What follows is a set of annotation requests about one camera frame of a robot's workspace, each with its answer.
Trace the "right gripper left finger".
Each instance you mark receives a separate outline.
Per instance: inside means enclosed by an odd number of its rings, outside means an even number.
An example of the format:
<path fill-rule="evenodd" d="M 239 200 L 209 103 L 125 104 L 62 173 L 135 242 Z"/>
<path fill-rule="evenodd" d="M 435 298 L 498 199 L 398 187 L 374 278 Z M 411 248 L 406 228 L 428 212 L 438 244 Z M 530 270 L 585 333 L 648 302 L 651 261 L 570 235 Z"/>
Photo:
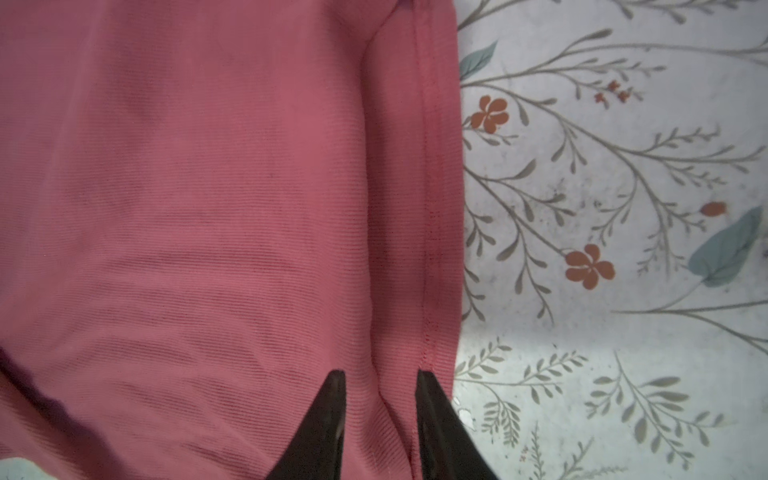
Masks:
<path fill-rule="evenodd" d="M 346 377 L 332 370 L 267 480 L 339 480 L 346 417 Z"/>

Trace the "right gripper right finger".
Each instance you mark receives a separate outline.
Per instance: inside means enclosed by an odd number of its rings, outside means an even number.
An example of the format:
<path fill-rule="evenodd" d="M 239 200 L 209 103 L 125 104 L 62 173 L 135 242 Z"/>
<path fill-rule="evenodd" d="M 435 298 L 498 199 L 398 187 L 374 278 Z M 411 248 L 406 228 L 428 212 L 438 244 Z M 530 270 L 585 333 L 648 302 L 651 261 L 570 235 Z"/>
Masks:
<path fill-rule="evenodd" d="M 418 440 L 424 480 L 497 480 L 475 447 L 437 377 L 419 370 Z"/>

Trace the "pink red tank top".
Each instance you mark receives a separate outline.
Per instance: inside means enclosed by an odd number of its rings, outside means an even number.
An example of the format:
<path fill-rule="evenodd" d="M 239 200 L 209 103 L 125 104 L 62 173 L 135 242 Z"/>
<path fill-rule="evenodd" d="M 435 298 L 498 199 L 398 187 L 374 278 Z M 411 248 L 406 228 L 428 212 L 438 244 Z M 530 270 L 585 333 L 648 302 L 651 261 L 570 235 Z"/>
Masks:
<path fill-rule="evenodd" d="M 345 479 L 420 477 L 452 377 L 450 1 L 1 5 L 1 456 L 263 479 L 327 374 Z"/>

